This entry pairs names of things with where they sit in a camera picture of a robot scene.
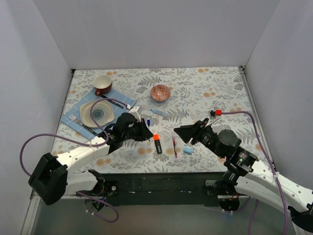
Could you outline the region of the light blue pen cap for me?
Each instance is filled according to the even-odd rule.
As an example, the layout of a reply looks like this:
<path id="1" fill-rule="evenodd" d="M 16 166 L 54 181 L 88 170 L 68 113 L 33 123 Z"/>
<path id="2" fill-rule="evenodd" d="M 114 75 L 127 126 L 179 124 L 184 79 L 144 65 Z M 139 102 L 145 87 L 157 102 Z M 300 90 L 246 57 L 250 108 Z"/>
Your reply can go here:
<path id="1" fill-rule="evenodd" d="M 192 149 L 192 148 L 187 148 L 187 147 L 185 147 L 185 148 L 183 149 L 183 152 L 184 152 L 185 154 L 191 155 L 191 154 L 193 153 L 193 149 Z"/>

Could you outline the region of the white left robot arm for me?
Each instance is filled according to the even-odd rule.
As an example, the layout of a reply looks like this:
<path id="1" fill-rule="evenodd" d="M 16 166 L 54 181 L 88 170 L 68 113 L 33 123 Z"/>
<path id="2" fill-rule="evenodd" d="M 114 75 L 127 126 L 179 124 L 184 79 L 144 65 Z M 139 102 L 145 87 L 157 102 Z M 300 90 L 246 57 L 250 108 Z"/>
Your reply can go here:
<path id="1" fill-rule="evenodd" d="M 121 148 L 124 141 L 146 141 L 153 137 L 145 120 L 123 113 L 114 124 L 84 146 L 53 156 L 44 154 L 28 181 L 46 205 L 52 205 L 65 194 L 85 192 L 88 196 L 102 195 L 105 179 L 96 170 L 80 174 L 75 171 L 90 162 L 107 156 Z"/>

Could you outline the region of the orange pen cap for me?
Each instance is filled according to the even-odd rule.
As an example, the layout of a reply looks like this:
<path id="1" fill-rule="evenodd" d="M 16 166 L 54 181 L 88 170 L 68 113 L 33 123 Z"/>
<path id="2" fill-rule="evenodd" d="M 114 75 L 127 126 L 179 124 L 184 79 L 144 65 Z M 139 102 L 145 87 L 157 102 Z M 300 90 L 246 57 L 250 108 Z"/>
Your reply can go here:
<path id="1" fill-rule="evenodd" d="M 158 134 L 154 134 L 153 138 L 154 138 L 154 141 L 158 141 L 158 140 L 160 140 L 160 138 L 159 138 L 159 135 L 158 135 Z"/>

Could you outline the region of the light blue marker pen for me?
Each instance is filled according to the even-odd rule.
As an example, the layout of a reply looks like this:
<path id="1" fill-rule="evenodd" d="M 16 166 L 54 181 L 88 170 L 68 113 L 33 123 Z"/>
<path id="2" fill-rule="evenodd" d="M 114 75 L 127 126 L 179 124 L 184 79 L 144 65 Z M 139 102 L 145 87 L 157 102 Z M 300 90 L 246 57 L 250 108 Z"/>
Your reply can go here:
<path id="1" fill-rule="evenodd" d="M 157 109 L 152 109 L 151 110 L 154 114 L 156 115 L 159 115 L 159 116 L 162 116 L 162 117 L 168 117 L 169 114 L 164 112 L 164 111 L 160 111 L 160 110 L 157 110 Z"/>

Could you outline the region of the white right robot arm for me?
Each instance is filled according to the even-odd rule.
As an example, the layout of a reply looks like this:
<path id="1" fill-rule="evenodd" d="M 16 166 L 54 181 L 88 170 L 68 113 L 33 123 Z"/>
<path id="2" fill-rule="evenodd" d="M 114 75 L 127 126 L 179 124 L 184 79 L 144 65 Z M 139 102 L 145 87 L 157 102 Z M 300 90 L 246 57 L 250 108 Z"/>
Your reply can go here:
<path id="1" fill-rule="evenodd" d="M 175 128 L 174 132 L 185 143 L 201 143 L 216 156 L 226 159 L 227 171 L 220 181 L 224 193 L 238 192 L 254 197 L 286 212 L 299 228 L 313 231 L 313 191 L 272 171 L 256 155 L 240 146 L 241 140 L 232 130 L 215 133 L 206 118 Z"/>

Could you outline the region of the pink pen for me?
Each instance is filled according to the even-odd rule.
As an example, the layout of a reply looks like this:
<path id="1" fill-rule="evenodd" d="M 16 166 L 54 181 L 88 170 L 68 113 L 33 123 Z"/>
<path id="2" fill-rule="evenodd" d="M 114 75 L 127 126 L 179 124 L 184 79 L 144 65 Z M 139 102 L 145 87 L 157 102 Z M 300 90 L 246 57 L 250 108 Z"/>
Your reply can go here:
<path id="1" fill-rule="evenodd" d="M 174 155 L 175 155 L 175 158 L 177 158 L 178 153 L 177 153 L 176 139 L 175 139 L 174 133 L 172 133 L 172 142 L 173 142 L 173 148 L 174 148 Z"/>

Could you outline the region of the black orange marker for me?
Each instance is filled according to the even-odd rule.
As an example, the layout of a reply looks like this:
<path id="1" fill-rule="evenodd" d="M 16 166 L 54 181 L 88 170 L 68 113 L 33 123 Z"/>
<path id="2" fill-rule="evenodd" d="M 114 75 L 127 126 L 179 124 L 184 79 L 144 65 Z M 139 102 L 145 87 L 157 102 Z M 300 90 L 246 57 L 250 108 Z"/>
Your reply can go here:
<path id="1" fill-rule="evenodd" d="M 157 154 L 162 154 L 162 148 L 161 148 L 160 140 L 155 140 L 154 143 L 155 143 L 155 146 L 156 146 Z"/>

